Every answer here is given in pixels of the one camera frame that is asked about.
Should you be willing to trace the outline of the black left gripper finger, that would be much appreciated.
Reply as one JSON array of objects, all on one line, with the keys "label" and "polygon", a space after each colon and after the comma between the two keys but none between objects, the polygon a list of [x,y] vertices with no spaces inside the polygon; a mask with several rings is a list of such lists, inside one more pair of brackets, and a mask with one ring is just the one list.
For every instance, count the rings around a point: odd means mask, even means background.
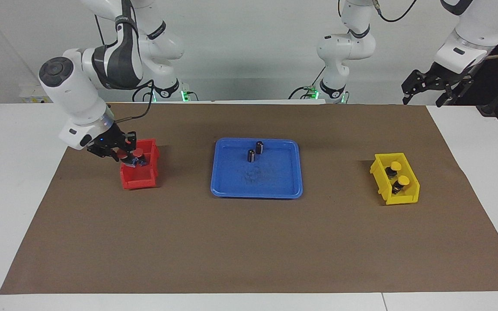
[{"label": "black left gripper finger", "polygon": [[455,105],[456,102],[462,98],[465,93],[470,89],[474,80],[472,77],[465,77],[457,83],[454,87],[445,85],[445,91],[435,101],[435,106],[441,108],[444,105]]},{"label": "black left gripper finger", "polygon": [[412,97],[416,94],[420,94],[427,90],[426,81],[427,75],[419,70],[413,70],[407,79],[402,83],[403,98],[402,102],[404,105],[409,104]]}]

